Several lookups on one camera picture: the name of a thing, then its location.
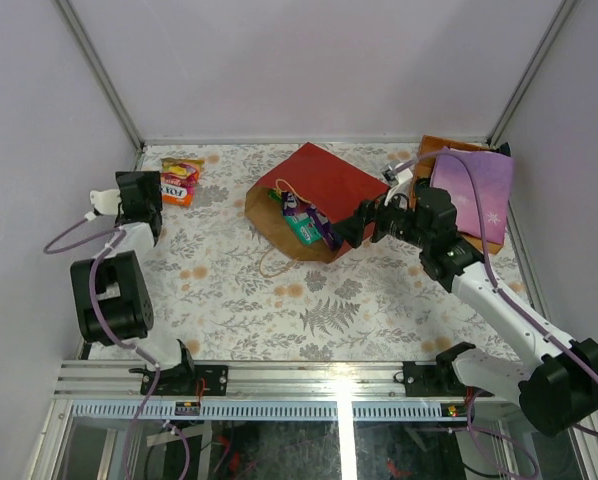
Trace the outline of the orange Fox's candy bag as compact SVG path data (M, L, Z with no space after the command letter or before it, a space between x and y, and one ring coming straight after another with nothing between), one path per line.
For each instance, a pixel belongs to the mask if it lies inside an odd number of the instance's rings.
M161 160L160 190L164 203L189 207L205 161L194 158L164 158Z

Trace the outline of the red paper bag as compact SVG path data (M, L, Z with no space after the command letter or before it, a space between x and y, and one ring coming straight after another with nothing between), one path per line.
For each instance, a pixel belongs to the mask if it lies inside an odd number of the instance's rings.
M333 251L323 241L302 244L284 220L281 203L269 195L275 188L293 189L333 223L350 217L362 201L373 200L387 190L380 180L312 143L301 146L248 190L245 217L272 246L292 260L325 264L351 247L344 243Z

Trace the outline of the teal snack packet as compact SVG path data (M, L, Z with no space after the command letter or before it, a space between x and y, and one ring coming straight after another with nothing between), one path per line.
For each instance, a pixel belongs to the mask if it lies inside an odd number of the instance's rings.
M284 207L282 209L282 215L286 223L304 246L312 245L322 239L322 235L311 213L312 210L310 208L301 210Z

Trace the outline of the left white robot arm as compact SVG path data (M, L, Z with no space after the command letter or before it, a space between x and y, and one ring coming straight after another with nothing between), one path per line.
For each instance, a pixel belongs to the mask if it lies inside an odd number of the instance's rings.
M197 385L198 371L182 341L153 329L155 314L140 265L161 235L160 174L117 172L115 180L115 189L90 192L93 212L86 216L113 216L110 240L93 259L70 267L80 334L88 344L138 354L146 362L139 372L157 382L157 393L187 394Z

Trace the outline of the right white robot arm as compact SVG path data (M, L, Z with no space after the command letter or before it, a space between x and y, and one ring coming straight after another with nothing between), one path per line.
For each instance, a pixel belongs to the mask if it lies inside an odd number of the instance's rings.
M389 235L419 248L425 273L481 315L513 349L506 361L462 344L440 356L437 387L457 394L483 389L517 405L540 433L554 437L598 411L598 343L577 341L524 303L495 275L485 252L457 230L447 191L419 190L414 206L401 197L365 200L335 231L358 247L366 227L374 242Z

